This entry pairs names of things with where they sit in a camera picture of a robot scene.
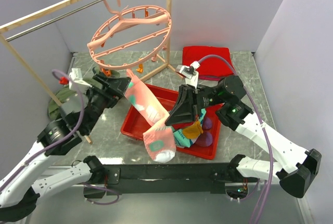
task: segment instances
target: pink drying hanger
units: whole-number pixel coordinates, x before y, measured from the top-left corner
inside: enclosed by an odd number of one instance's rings
[[[92,40],[90,43],[87,44],[88,49],[89,49],[89,53],[91,55],[91,57],[93,58],[93,60],[99,65],[99,67],[101,69],[103,69],[103,71],[106,70],[122,70],[122,69],[127,69],[130,67],[133,67],[135,65],[141,64],[144,61],[148,60],[149,58],[154,57],[159,50],[161,50],[164,45],[167,43],[169,37],[170,37],[170,31],[171,31],[171,17],[168,11],[166,11],[164,8],[158,7],[158,6],[151,6],[151,5],[145,5],[145,6],[139,6],[139,7],[133,7],[130,9],[127,9],[127,7],[125,7],[121,12],[116,11],[116,10],[112,10],[110,8],[110,6],[108,5],[108,3],[106,2],[106,0],[103,1],[106,8],[108,9],[108,11],[112,14],[115,14],[115,16],[113,16],[112,18],[110,18],[108,21],[106,21],[94,34]],[[147,10],[148,9],[154,9],[156,10],[156,14],[148,16],[147,15]],[[139,10],[144,10],[145,11],[145,18],[143,19],[137,19],[137,18],[124,18],[123,16],[126,14],[131,13],[132,17],[135,17],[135,11],[139,11]],[[112,28],[109,27],[109,24],[115,20],[119,19],[119,22],[117,22]],[[159,30],[157,32],[151,33],[147,36],[141,37],[139,39],[136,39],[134,41],[128,42],[124,45],[100,52],[100,53],[95,53],[95,50],[98,47],[103,47],[106,40],[108,38],[113,37],[113,35],[115,33],[118,33],[120,31],[123,31],[125,29],[134,27],[135,25],[138,24],[161,24],[161,23],[167,23],[167,26],[162,29]],[[107,33],[101,34],[102,30],[104,28],[108,27],[109,31]],[[138,43],[141,43],[143,41],[152,39],[154,37],[157,37],[159,35],[165,34],[165,36],[163,37],[163,41],[162,43],[153,49],[153,51],[151,53],[149,53],[147,56],[138,59],[137,61],[131,63],[131,64],[126,64],[124,63],[123,65],[117,65],[117,66],[113,66],[110,64],[105,64],[103,60],[101,60],[100,58],[104,55],[108,55],[111,54],[115,51],[119,51],[122,50],[124,48],[127,48],[129,46],[133,46],[136,45]]]

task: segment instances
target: metal rod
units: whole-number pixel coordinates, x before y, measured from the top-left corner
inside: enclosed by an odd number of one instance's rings
[[[45,21],[44,23],[41,23],[41,24],[36,25],[36,26],[34,26],[34,27],[32,27],[32,28],[29,28],[29,29],[27,29],[27,30],[24,30],[24,31],[22,31],[22,32],[20,32],[20,33],[18,33],[18,34],[15,34],[15,35],[13,35],[13,36],[7,38],[6,41],[8,41],[8,42],[13,41],[13,40],[15,40],[15,39],[17,39],[17,38],[19,38],[19,37],[25,36],[25,35],[28,34],[28,33],[32,33],[32,32],[34,32],[34,31],[36,31],[36,30],[38,30],[38,29],[40,29],[40,28],[43,28],[43,27],[45,27],[45,26],[47,26],[47,25],[50,25],[50,24],[52,24],[52,23],[54,23],[54,22],[57,22],[58,20],[61,20],[61,19],[63,19],[63,18],[66,18],[67,16],[70,16],[70,15],[76,13],[76,12],[79,12],[79,11],[81,11],[81,10],[83,10],[83,9],[86,9],[86,8],[88,8],[88,7],[91,7],[91,6],[93,6],[93,5],[95,5],[95,4],[99,3],[99,2],[102,2],[102,1],[104,1],[104,0],[96,0],[96,1],[90,2],[89,4],[87,4],[87,5],[85,5],[85,6],[79,7],[79,8],[77,8],[77,9],[73,10],[73,11],[67,12],[67,13],[65,13],[65,14],[63,14],[63,15],[60,15],[60,16],[56,17],[56,18],[53,18],[53,19],[48,20],[48,21]]]

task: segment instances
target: hanger hook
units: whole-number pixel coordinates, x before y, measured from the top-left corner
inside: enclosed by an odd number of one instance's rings
[[[120,20],[123,19],[123,16],[122,16],[121,12],[116,11],[116,10],[112,10],[112,9],[110,8],[110,6],[109,6],[109,4],[107,3],[106,0],[104,0],[103,3],[104,3],[104,5],[105,5],[106,9],[107,9],[110,13],[115,14],[115,15],[118,15]]]

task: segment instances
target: purple ball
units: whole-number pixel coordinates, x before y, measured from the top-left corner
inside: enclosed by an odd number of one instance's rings
[[[205,117],[202,123],[202,129],[211,129],[213,127],[213,122],[209,117]]]
[[[205,131],[203,134],[201,134],[197,141],[195,142],[196,145],[201,147],[208,147],[212,145],[213,143],[213,136],[210,134],[210,132]]]

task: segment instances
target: gray marble surface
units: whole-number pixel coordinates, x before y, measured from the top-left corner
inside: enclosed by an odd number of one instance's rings
[[[112,60],[110,62],[112,64],[123,64],[124,62],[130,63],[131,60],[137,60],[144,55],[145,52],[117,52],[117,56],[104,57],[104,60],[106,63]],[[92,77],[92,68],[95,66],[95,63],[92,61],[89,54],[78,53],[75,54],[73,58],[72,67],[81,68],[84,76]],[[274,122],[252,53],[249,51],[232,52],[231,58],[236,71],[257,104],[262,118],[269,125],[274,127]],[[171,65],[176,67],[181,63],[182,52],[172,51]],[[161,61],[146,61],[144,63],[144,72],[141,76],[147,74],[161,64]],[[181,82],[179,77],[170,69],[164,69],[146,81],[148,84],[172,90],[178,90]],[[216,85],[216,82],[214,81],[200,81],[199,83],[208,86]],[[251,105],[247,96],[243,98],[243,102],[249,106]],[[113,109],[106,109],[91,132],[91,139],[94,143],[90,145],[84,140],[55,165],[70,165],[74,160],[82,160],[88,155],[97,156],[104,164],[154,163],[147,154],[142,141],[131,139],[120,133],[120,128],[130,106],[130,103],[123,98]],[[217,153],[214,160],[205,160],[177,152],[175,158],[169,163],[229,162],[236,154],[244,154],[255,159],[269,160],[268,154],[259,146],[246,137],[235,133],[222,125]]]

